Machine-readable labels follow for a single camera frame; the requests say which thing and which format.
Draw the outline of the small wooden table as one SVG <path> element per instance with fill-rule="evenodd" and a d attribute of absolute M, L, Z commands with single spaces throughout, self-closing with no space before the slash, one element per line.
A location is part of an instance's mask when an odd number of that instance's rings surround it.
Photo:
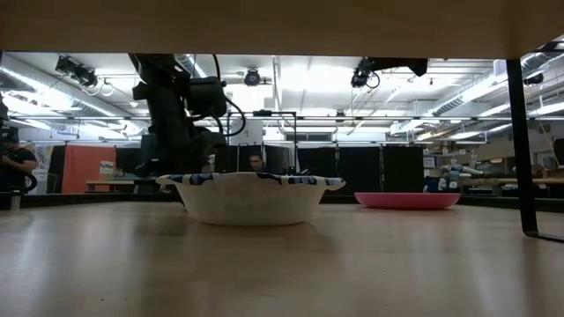
<path fill-rule="evenodd" d="M 135 188 L 130 180 L 91 180 L 86 186 L 88 193 L 132 193 Z"/>

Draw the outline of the black ceiling device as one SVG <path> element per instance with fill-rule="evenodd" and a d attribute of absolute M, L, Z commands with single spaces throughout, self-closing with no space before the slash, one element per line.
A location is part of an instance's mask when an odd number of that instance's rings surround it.
<path fill-rule="evenodd" d="M 84 64 L 71 60 L 68 56 L 59 56 L 55 71 L 77 81 L 81 86 L 92 88 L 98 84 L 98 77 L 94 69 L 87 68 Z"/>

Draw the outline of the black partition wall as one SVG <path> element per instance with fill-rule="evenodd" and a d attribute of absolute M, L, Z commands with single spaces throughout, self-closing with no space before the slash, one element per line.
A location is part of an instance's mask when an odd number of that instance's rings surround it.
<path fill-rule="evenodd" d="M 336 195 L 356 192 L 421 192 L 423 150 L 419 147 L 335 147 L 299 149 L 300 167 L 316 176 L 341 178 Z"/>

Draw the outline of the white sign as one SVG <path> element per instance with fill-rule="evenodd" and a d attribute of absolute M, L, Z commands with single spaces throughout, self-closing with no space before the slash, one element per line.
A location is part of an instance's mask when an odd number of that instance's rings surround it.
<path fill-rule="evenodd" d="M 231 145 L 260 145 L 263 142 L 263 121 L 247 119 L 241 133 L 231 136 Z"/>

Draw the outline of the colourful poster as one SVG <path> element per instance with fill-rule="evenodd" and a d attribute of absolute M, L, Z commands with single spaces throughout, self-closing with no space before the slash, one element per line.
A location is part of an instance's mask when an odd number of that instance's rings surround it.
<path fill-rule="evenodd" d="M 50 168 L 53 145 L 28 144 L 30 150 L 38 161 L 38 167 L 33 170 L 33 176 L 37 180 L 37 186 L 30 192 L 31 195 L 44 195 L 48 191 L 48 170 Z"/>

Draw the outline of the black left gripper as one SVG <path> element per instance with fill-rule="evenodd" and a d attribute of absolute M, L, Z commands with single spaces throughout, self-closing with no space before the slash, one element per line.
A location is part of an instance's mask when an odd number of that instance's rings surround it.
<path fill-rule="evenodd" d="M 142 136 L 140 174 L 215 173 L 227 170 L 227 144 L 218 132 L 202 130 L 191 137 L 188 146 L 167 147 L 154 134 Z"/>

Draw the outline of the long wooden bench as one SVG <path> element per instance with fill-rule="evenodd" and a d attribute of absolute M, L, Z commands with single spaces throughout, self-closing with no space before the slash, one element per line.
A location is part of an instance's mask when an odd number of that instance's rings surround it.
<path fill-rule="evenodd" d="M 477 178 L 477 179 L 462 179 L 458 182 L 460 187 L 471 187 L 471 186 L 501 186 L 506 184 L 517 184 L 517 178 Z M 533 184 L 545 184 L 545 185 L 564 185 L 564 178 L 540 178 L 533 179 Z"/>

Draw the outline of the black aluminium table frame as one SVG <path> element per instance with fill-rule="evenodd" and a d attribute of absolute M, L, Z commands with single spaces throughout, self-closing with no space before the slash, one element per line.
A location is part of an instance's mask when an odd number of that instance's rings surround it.
<path fill-rule="evenodd" d="M 24 195 L 20 199 L 21 208 L 63 206 L 88 203 L 119 203 L 119 202 L 150 202 L 169 203 L 180 202 L 180 198 L 171 195 L 149 194 L 135 195 L 129 193 L 94 193 L 94 194 L 47 194 Z M 462 195 L 457 202 L 459 205 L 480 206 L 500 209 L 518 209 L 519 200 L 516 197 L 495 197 L 486 195 Z M 537 211 L 564 213 L 564 199 L 537 198 Z"/>

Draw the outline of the wooden shelf with black legs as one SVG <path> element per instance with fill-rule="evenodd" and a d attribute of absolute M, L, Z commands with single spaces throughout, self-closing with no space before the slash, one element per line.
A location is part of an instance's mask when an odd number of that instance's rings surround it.
<path fill-rule="evenodd" d="M 523 233 L 539 238 L 521 58 L 564 0 L 0 0 L 4 51 L 495 58 L 507 64 Z"/>

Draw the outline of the blue patterned paper bowl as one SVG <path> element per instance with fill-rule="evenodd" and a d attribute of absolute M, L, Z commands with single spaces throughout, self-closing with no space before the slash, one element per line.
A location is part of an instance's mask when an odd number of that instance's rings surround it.
<path fill-rule="evenodd" d="M 196 221 L 231 226 L 307 222 L 325 191 L 345 186 L 341 178 L 252 172 L 168 174 L 156 182 L 175 186 Z"/>

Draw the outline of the orange partition panel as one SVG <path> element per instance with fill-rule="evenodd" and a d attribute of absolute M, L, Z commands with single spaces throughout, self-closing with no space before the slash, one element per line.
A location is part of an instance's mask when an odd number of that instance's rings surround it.
<path fill-rule="evenodd" d="M 83 194 L 88 191 L 87 181 L 100 179 L 100 163 L 115 163 L 113 147 L 67 145 L 63 166 L 63 194 Z"/>

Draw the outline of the pink plastic plate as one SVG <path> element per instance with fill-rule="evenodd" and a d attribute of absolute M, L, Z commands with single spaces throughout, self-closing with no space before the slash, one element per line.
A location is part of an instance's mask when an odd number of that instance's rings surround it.
<path fill-rule="evenodd" d="M 385 210 L 443 210 L 455 205 L 458 193 L 396 193 L 357 192 L 358 203 L 373 209 Z"/>

